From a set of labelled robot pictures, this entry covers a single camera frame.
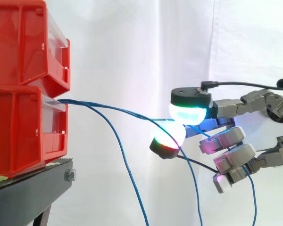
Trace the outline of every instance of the black metal shelf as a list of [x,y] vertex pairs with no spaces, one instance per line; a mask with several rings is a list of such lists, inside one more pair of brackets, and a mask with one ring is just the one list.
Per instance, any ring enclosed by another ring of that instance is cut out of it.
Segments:
[[47,224],[51,204],[67,191],[72,159],[55,160],[38,171],[0,181],[0,226],[34,226]]

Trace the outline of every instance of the blue cable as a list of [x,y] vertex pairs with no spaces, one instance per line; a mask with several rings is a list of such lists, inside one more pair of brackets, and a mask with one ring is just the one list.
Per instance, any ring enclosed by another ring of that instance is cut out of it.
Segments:
[[247,176],[249,177],[250,182],[251,182],[251,187],[253,189],[255,216],[254,216],[254,220],[253,220],[253,225],[252,226],[255,226],[256,219],[257,219],[257,201],[256,201],[255,186],[254,186],[253,179],[251,178],[251,176],[250,176],[249,172],[247,171],[247,169],[245,168],[245,166],[242,166],[242,168],[244,169],[244,171],[246,172]]
[[[195,174],[194,174],[193,167],[192,167],[192,165],[191,165],[191,163],[190,163],[188,157],[185,155],[184,151],[182,150],[182,148],[181,148],[181,147],[179,146],[179,144],[177,143],[177,141],[176,141],[176,140],[174,139],[174,137],[172,137],[171,134],[169,134],[164,128],[162,128],[162,127],[161,127],[159,124],[157,124],[154,120],[152,120],[152,119],[150,119],[150,118],[148,118],[148,117],[146,117],[146,116],[144,116],[144,115],[141,115],[141,114],[138,114],[138,113],[134,113],[134,112],[131,112],[131,111],[128,111],[128,110],[125,110],[125,109],[116,108],[116,107],[111,107],[111,106],[108,106],[108,105],[101,105],[101,104],[97,104],[97,103],[93,103],[93,102],[81,102],[81,101],[76,101],[76,100],[72,100],[72,99],[61,99],[61,100],[58,100],[58,101],[60,101],[60,102],[62,102],[62,103],[67,103],[67,104],[84,105],[84,106],[86,106],[86,107],[88,107],[88,108],[90,108],[90,109],[96,111],[96,112],[97,112],[98,114],[100,114],[104,119],[105,119],[106,117],[105,117],[103,114],[101,114],[100,112],[98,112],[97,110],[95,110],[92,106],[94,106],[94,107],[102,107],[102,108],[109,108],[109,109],[114,109],[114,110],[117,110],[117,111],[121,111],[121,112],[127,113],[127,114],[129,114],[129,115],[131,115],[131,116],[134,116],[134,117],[136,117],[136,118],[143,119],[143,120],[148,120],[148,121],[152,122],[153,124],[155,124],[157,127],[159,127],[161,130],[163,130],[166,134],[168,134],[168,135],[173,139],[173,141],[176,143],[176,145],[178,146],[178,148],[180,148],[181,153],[183,154],[185,160],[186,160],[186,161],[188,162],[188,164],[189,164],[190,170],[191,170],[192,175],[193,175],[194,183],[195,183],[195,190],[196,190],[196,195],[197,195],[197,205],[198,205],[198,214],[199,214],[199,219],[200,219],[200,225],[201,225],[201,226],[203,225],[203,224],[202,224],[201,212],[200,212],[200,199],[199,199],[198,186],[197,186],[197,181],[196,181],[196,177],[195,177]],[[109,123],[109,125],[111,126],[111,128],[113,128],[113,126],[112,126],[112,124],[109,122],[109,120],[107,119],[106,121]],[[131,178],[132,183],[134,183],[133,177],[131,177],[131,176],[132,176],[132,175],[131,175],[131,172],[129,173],[129,175],[130,175],[130,178]],[[144,212],[143,204],[142,204],[142,201],[140,200],[140,196],[139,196],[139,193],[138,193],[138,190],[137,190],[137,187],[136,187],[135,183],[134,183],[133,186],[134,186],[136,195],[137,195],[137,197],[139,198],[140,206],[141,206],[142,212],[143,212],[143,214],[144,214],[144,217],[145,217],[145,220],[146,220],[146,224],[147,224],[147,226],[148,226],[149,224],[148,224],[148,220],[147,220],[147,215],[146,215],[146,213]]]
[[200,129],[197,129],[197,128],[194,127],[194,126],[189,126],[189,125],[188,125],[188,127],[192,128],[192,129],[194,129],[194,130],[196,130],[197,132],[199,132],[199,133],[201,133],[201,134],[203,134],[203,135],[205,135],[205,136],[207,136],[207,137],[211,137],[210,135],[206,134],[205,132],[202,132]]
[[120,146],[120,148],[121,148],[122,155],[123,155],[123,159],[124,159],[124,162],[125,162],[125,165],[126,165],[128,174],[129,174],[129,176],[130,176],[131,182],[132,182],[132,184],[133,184],[133,187],[134,187],[136,196],[137,196],[137,198],[138,198],[138,202],[140,203],[141,210],[142,210],[143,216],[144,216],[144,218],[145,218],[146,225],[149,226],[147,214],[146,214],[145,208],[144,208],[144,206],[143,206],[141,196],[140,196],[140,194],[139,194],[139,192],[138,192],[138,189],[137,189],[137,186],[136,186],[136,184],[135,184],[133,175],[132,175],[131,170],[130,170],[130,168],[129,168],[129,165],[128,165],[128,162],[127,162],[127,159],[126,159],[126,156],[125,156],[125,152],[124,152],[123,145],[122,145],[121,140],[120,140],[120,138],[119,138],[119,136],[118,136],[116,130],[114,129],[113,125],[111,124],[111,122],[109,121],[109,119],[108,119],[105,115],[103,115],[101,112],[99,112],[98,110],[94,109],[93,107],[91,107],[91,106],[89,106],[89,105],[87,105],[87,104],[85,104],[85,103],[83,103],[83,102],[76,101],[76,100],[72,100],[72,103],[73,103],[73,104],[76,103],[76,104],[78,104],[78,105],[83,105],[83,106],[86,106],[86,107],[90,108],[91,110],[93,110],[94,112],[96,112],[97,114],[99,114],[99,115],[109,124],[109,126],[112,128],[112,130],[113,130],[113,132],[114,132],[114,134],[115,134],[115,136],[116,136],[116,138],[117,138],[118,144],[119,144],[119,146]]

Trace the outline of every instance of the red plastic bin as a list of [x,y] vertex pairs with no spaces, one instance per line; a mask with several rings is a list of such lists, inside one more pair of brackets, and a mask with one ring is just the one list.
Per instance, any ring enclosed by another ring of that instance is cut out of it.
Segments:
[[70,90],[70,42],[42,0],[0,0],[0,85]]
[[0,176],[13,178],[67,154],[68,107],[38,87],[0,88]]

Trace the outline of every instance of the bolt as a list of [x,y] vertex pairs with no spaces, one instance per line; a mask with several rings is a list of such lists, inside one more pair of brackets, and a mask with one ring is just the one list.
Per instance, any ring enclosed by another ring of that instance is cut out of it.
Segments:
[[72,182],[76,179],[76,169],[69,169],[67,171],[66,181]]

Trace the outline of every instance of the white wall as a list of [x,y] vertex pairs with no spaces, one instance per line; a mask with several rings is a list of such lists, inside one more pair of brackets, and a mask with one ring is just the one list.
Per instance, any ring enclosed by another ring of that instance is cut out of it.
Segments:
[[[208,79],[211,0],[47,0],[47,4],[71,41],[71,91],[63,97],[169,117],[171,89]],[[187,163],[164,161],[149,150],[150,123],[102,112],[124,144],[150,225],[199,224]],[[198,148],[192,147],[200,139],[187,141],[188,156],[199,158]],[[145,225],[113,132],[84,107],[69,108],[67,157],[74,159],[77,180],[53,204],[49,226]]]

